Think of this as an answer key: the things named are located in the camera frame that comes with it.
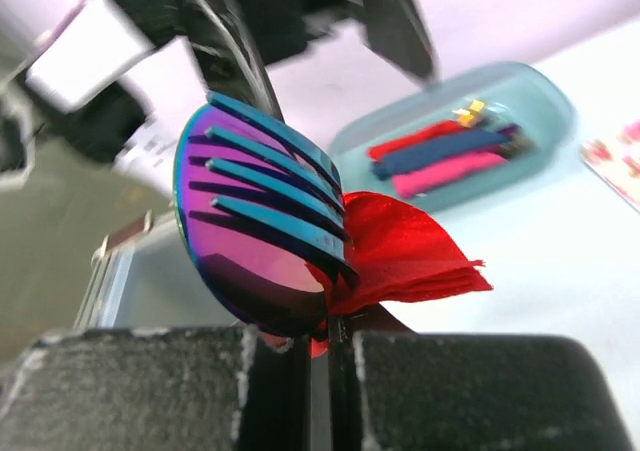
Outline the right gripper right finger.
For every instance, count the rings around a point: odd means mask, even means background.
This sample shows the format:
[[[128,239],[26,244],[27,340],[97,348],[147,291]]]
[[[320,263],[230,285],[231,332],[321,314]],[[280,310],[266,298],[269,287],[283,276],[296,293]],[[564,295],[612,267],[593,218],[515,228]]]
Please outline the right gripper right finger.
[[[628,450],[597,363],[559,336],[329,325],[337,450]]]

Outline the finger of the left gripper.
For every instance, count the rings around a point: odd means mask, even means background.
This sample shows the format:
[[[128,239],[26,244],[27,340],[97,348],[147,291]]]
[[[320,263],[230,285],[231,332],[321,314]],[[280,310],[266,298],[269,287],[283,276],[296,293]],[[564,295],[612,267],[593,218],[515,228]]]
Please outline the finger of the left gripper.
[[[368,48],[425,84],[436,76],[431,39],[414,0],[345,0]]]

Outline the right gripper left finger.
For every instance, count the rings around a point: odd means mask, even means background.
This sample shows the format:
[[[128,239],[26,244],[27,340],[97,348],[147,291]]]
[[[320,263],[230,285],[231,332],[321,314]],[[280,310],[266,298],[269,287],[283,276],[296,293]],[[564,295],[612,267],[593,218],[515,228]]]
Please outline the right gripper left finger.
[[[1,392],[5,450],[305,450],[303,340],[252,327],[52,332]]]

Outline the red paper napkin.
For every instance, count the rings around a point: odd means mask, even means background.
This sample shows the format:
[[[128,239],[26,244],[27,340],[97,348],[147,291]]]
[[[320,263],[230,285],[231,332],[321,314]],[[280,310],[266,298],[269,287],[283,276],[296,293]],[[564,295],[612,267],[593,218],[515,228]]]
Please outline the red paper napkin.
[[[428,213],[365,191],[347,194],[345,208],[358,284],[350,287],[307,266],[324,288],[331,316],[385,301],[416,303],[493,289],[478,270],[484,262],[468,259]]]

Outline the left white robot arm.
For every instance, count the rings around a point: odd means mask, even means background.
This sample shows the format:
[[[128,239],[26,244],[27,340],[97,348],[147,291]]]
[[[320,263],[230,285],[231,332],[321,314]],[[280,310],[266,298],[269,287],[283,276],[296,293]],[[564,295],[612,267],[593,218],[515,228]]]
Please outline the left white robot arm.
[[[436,59],[415,0],[1,0],[36,40],[16,84],[88,160],[168,194],[177,136],[219,91],[287,121],[269,66],[342,21],[421,84]]]

